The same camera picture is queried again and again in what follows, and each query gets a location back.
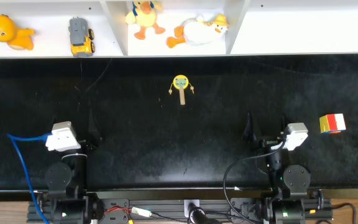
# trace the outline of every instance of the metal bracket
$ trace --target metal bracket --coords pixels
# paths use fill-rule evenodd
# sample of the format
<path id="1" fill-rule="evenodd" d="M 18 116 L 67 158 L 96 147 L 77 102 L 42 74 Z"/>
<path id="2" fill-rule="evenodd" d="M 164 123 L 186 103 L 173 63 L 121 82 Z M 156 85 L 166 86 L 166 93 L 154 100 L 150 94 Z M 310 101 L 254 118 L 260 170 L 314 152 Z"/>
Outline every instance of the metal bracket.
<path id="1" fill-rule="evenodd" d="M 242 215 L 249 217 L 252 220 L 259 220 L 255 215 L 255 210 L 253 212 L 249 212 L 249 209 L 255 205 L 254 198 L 232 198 L 230 199 L 230 202 L 234 208 L 237 209 L 237 211 L 241 211 Z M 230 214 L 238 216 L 238 214 L 233 209 L 230 209 Z M 243 220 L 239 218 L 231 218 L 231 221 L 234 223 L 243 222 Z"/>
<path id="2" fill-rule="evenodd" d="M 184 199 L 183 204 L 184 204 L 184 211 L 185 211 L 185 217 L 188 218 L 189 217 L 189 204 L 194 204 L 196 205 L 196 207 L 200 206 L 200 200 L 199 199 Z"/>
<path id="3" fill-rule="evenodd" d="M 102 199 L 104 203 L 104 211 L 114 206 L 129 208 L 128 199 Z M 104 215 L 99 224 L 126 224 L 128 216 L 125 211 L 113 211 Z"/>

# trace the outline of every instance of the yellow hat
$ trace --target yellow hat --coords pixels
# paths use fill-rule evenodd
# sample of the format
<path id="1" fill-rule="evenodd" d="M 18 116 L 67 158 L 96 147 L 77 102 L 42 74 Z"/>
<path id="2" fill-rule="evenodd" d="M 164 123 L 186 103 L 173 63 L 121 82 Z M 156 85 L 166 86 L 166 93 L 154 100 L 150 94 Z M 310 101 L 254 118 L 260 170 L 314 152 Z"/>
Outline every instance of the yellow hat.
<path id="1" fill-rule="evenodd" d="M 218 16 L 216 16 L 216 19 L 212 21 L 212 23 L 215 23 L 219 26 L 229 26 L 226 20 L 226 16 L 224 16 L 223 14 L 219 14 Z"/>

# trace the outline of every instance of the blue cable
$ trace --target blue cable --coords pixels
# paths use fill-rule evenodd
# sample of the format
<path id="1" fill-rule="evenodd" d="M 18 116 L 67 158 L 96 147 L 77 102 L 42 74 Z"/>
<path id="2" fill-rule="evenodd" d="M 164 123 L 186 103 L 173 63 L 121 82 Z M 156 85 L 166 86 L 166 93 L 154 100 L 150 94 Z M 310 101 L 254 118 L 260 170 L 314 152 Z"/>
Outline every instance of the blue cable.
<path id="1" fill-rule="evenodd" d="M 30 188 L 30 193 L 31 193 L 31 197 L 32 197 L 32 200 L 34 201 L 34 205 L 35 205 L 35 208 L 37 209 L 38 211 L 38 214 L 41 216 L 42 220 L 46 223 L 46 224 L 49 224 L 47 218 L 45 217 L 45 215 L 41 212 L 41 209 L 37 203 L 37 199 L 35 198 L 35 194 L 34 194 L 34 191 L 33 191 L 33 188 L 32 188 L 32 184 L 31 184 L 31 181 L 30 181 L 30 176 L 29 176 L 29 171 L 27 170 L 27 167 L 25 166 L 25 163 L 24 163 L 24 160 L 23 160 L 23 157 L 22 157 L 22 154 L 20 153 L 20 150 L 19 150 L 19 147 L 17 146 L 16 141 L 46 141 L 48 136 L 51 135 L 51 134 L 44 134 L 42 136 L 39 136 L 39 137 L 35 137 L 35 138 L 20 138 L 20 137 L 16 137 L 16 136 L 13 136 L 11 134 L 6 134 L 9 139 L 12 141 L 13 143 L 13 146 L 15 147 L 16 149 L 16 152 L 17 152 L 17 155 L 19 156 L 19 159 L 20 161 L 22 162 L 22 165 L 23 165 L 23 169 L 24 169 L 24 174 L 25 174 L 25 178 L 27 179 L 27 183 L 29 185 L 29 188 Z"/>

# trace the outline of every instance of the rubik's cube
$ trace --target rubik's cube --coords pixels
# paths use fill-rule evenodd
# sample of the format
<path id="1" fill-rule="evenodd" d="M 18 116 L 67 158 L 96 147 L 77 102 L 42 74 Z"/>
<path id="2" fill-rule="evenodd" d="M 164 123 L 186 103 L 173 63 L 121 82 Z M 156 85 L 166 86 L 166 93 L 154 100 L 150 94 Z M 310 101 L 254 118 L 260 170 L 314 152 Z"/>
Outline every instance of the rubik's cube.
<path id="1" fill-rule="evenodd" d="M 340 133 L 346 130 L 345 120 L 343 114 L 327 114 L 320 117 L 320 131 L 321 133 Z"/>

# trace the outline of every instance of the black table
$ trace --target black table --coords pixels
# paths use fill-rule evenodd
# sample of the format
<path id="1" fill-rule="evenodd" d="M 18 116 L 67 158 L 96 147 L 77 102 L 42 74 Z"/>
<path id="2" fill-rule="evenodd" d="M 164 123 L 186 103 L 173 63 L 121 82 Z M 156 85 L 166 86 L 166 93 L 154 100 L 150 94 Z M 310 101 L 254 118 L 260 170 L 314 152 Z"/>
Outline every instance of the black table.
<path id="1" fill-rule="evenodd" d="M 227 166 L 254 155 L 242 141 L 247 112 L 265 134 L 285 114 L 309 137 L 291 152 L 311 170 L 311 187 L 358 188 L 358 55 L 0 60 L 0 190 L 26 190 L 6 133 L 38 136 L 71 121 L 100 148 L 88 157 L 88 190 L 215 188 Z M 168 90 L 186 75 L 195 94 Z M 320 134 L 319 117 L 343 113 L 347 130 Z M 43 142 L 19 143 L 35 189 L 60 160 Z M 266 189 L 255 162 L 235 167 L 228 185 Z"/>

